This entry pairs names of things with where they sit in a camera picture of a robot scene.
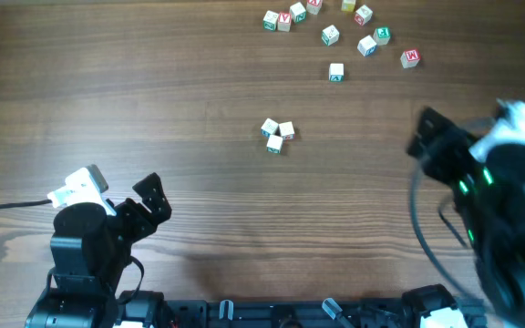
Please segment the blue H wooden block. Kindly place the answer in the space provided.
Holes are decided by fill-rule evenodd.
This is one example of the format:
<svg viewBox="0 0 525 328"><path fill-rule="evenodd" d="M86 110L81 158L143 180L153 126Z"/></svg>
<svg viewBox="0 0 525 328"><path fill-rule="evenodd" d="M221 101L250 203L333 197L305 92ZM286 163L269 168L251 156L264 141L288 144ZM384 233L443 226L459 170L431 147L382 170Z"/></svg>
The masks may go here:
<svg viewBox="0 0 525 328"><path fill-rule="evenodd" d="M276 121L267 118L261 126L261 132L265 137L269 138L271 135L276 134L278 128L279 124Z"/></svg>

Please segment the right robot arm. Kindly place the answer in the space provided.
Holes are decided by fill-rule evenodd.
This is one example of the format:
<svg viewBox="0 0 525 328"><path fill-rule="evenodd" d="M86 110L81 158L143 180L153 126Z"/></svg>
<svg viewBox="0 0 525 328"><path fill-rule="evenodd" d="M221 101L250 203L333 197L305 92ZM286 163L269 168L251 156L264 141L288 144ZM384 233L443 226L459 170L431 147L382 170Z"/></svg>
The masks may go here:
<svg viewBox="0 0 525 328"><path fill-rule="evenodd" d="M439 273L461 286L428 246L418 221L422 176L451 189L475 254L480 285L494 312L525 327L525 105L509 103L483 136L474 135L433 108L420 114L407 154L417 160L409 190L409 212L417 239Z"/></svg>

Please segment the red edged wooden block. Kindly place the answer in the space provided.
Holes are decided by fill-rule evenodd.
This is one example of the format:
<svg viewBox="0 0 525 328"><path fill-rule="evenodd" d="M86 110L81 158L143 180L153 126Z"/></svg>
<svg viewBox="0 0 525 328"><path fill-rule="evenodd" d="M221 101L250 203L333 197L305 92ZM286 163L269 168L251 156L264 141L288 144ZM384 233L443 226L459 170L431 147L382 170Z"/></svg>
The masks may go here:
<svg viewBox="0 0 525 328"><path fill-rule="evenodd" d="M293 127L292 121L287 121L279 124L280 136L283 140L293 139L295 135L295 130Z"/></svg>

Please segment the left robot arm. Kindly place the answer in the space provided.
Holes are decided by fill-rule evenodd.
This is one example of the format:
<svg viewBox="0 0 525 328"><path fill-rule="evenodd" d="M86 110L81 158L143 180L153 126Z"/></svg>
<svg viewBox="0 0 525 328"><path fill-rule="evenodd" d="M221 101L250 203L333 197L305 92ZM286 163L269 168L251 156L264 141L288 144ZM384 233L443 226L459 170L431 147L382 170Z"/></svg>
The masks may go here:
<svg viewBox="0 0 525 328"><path fill-rule="evenodd" d="M160 292L118 293L135 242L170 219L160 177L151 173L133 187L141 201L125 199L109 214L90 201L70 205L54 219L50 248L54 267L26 318L38 327L169 327L173 314Z"/></svg>

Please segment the plain number 2 block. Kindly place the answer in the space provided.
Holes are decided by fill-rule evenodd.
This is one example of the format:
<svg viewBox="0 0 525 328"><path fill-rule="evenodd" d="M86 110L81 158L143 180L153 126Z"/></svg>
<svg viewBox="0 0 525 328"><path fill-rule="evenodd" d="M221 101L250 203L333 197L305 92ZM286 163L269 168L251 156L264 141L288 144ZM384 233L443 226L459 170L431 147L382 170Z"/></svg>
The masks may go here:
<svg viewBox="0 0 525 328"><path fill-rule="evenodd" d="M280 154L283 146L283 138L276 135L271 135L268 138L266 148L269 152Z"/></svg>

